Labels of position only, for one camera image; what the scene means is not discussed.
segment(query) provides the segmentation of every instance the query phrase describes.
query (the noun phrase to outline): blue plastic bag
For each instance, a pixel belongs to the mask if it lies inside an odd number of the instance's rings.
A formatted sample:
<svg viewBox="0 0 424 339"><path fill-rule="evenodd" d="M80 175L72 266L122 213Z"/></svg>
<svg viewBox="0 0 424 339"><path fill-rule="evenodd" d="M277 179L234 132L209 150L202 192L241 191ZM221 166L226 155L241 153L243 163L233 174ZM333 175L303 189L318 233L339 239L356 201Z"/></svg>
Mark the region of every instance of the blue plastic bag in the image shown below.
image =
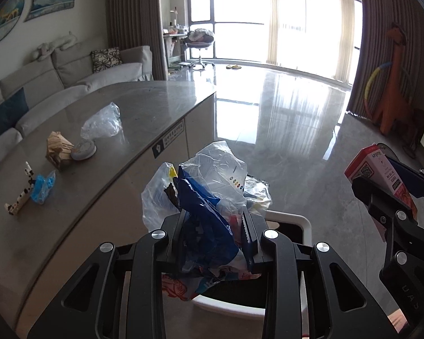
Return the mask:
<svg viewBox="0 0 424 339"><path fill-rule="evenodd" d="M31 194L31 198L34 202L41 205L44 204L44 201L46 201L50 190L55 184L55 178L55 170L50 172L47 178L44 178L44 176L41 174L37 175L35 186Z"/></svg>
<svg viewBox="0 0 424 339"><path fill-rule="evenodd" d="M189 212L183 224L186 262L204 269L231 262L240 250L229 223L215 209L220 199L191 179L181 166L176 187L179 206Z"/></svg>

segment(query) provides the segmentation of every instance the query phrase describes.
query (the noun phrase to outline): slippers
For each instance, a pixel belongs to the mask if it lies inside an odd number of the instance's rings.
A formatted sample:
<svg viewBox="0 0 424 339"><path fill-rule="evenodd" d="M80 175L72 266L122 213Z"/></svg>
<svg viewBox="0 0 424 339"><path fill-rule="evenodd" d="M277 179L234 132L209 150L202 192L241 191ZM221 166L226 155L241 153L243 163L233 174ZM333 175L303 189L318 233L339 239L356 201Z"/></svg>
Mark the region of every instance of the slippers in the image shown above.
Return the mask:
<svg viewBox="0 0 424 339"><path fill-rule="evenodd" d="M227 68L227 69L234 69L234 70L238 70L238 69L241 69L241 68L242 68L242 66L240 66L240 65L226 65L226 68Z"/></svg>

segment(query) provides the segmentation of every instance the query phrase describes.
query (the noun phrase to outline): orange giraffe toy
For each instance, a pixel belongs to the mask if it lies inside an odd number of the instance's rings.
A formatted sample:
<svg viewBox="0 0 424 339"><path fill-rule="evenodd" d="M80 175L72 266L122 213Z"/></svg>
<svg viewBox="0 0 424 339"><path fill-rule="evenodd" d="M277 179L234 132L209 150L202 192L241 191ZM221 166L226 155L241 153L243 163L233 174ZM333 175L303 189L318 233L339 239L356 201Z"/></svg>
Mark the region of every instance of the orange giraffe toy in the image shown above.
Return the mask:
<svg viewBox="0 0 424 339"><path fill-rule="evenodd" d="M394 41L391 72L382 99L378 103L373 116L373 123L378 123L380 118L382 119L380 131L384 135L388 135L394 120L399 120L408 125L409 132L414 128L413 109L404 99L400 90L402 57L405 51L406 37L395 24L392 25L392 29L388 30L387 37Z"/></svg>

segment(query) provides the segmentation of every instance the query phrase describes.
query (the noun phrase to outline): kitchen island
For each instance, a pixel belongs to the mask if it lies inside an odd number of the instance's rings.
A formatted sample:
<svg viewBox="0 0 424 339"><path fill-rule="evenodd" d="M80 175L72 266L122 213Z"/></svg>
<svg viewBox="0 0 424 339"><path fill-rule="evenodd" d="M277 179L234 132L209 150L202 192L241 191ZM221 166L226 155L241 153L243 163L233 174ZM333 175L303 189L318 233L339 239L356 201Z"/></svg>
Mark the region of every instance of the kitchen island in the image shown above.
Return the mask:
<svg viewBox="0 0 424 339"><path fill-rule="evenodd" d="M102 242L135 242L142 223L141 192L163 162L177 166L214 141L215 87L195 82L125 82L97 90L41 124L0 163L0 313L21 338L55 293ZM84 122L109 103L118 105L123 131L96 139L96 154L75 162L44 205L13 203L35 174L54 169L46 139L60 131L81 140Z"/></svg>

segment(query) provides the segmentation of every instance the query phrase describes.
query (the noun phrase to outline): juice box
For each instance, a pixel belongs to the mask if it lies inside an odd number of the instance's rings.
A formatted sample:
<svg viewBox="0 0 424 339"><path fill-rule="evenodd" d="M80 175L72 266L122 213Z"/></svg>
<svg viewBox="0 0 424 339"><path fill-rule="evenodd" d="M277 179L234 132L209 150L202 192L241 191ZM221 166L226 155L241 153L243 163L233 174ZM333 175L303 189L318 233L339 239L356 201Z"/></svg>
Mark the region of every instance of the juice box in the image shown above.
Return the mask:
<svg viewBox="0 0 424 339"><path fill-rule="evenodd" d="M416 219L418 210L415 202L394 167L376 144L360 150L344 174L350 182L355 177L362 175L374 181L385 191L389 190L390 193L412 209L413 217ZM372 220L383 241L385 241L386 228L375 219L372 218Z"/></svg>

